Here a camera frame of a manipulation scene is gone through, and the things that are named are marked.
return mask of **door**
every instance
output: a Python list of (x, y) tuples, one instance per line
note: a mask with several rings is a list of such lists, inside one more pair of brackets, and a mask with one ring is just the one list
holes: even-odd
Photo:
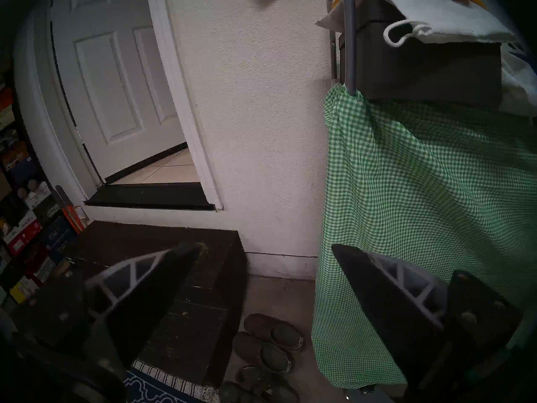
[(53, 0), (65, 96), (102, 178), (185, 142), (147, 0)]

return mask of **black storage box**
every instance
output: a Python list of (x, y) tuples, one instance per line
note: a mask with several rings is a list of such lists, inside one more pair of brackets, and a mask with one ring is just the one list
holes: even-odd
[[(427, 44), (412, 37), (390, 47), (383, 32), (405, 17), (385, 0), (363, 0), (356, 11), (356, 87), (370, 100), (413, 99), (498, 108), (502, 98), (499, 43)], [(390, 33), (392, 41), (412, 31)], [(345, 34), (339, 37), (340, 81), (345, 78)]]

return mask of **brown slipper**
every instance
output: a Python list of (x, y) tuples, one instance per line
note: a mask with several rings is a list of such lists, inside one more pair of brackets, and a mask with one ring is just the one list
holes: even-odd
[(250, 364), (278, 374), (289, 373), (294, 366), (293, 357), (288, 352), (246, 332), (235, 335), (233, 351)]
[(298, 351), (304, 346), (304, 335), (293, 325), (261, 313), (247, 316), (244, 320), (244, 329), (249, 334), (288, 351)]

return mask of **baseboard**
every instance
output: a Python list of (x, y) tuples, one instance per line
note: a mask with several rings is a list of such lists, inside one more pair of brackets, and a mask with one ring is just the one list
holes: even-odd
[(318, 257), (246, 253), (248, 274), (295, 280), (315, 280)]

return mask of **green gingham fabric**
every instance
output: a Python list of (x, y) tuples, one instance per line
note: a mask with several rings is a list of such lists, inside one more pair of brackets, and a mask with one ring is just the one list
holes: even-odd
[(371, 103), (335, 86), (312, 339), (321, 372), (356, 389), (404, 377), (330, 247), (479, 277), (520, 305), (537, 284), (537, 135), (528, 119), (451, 104)]

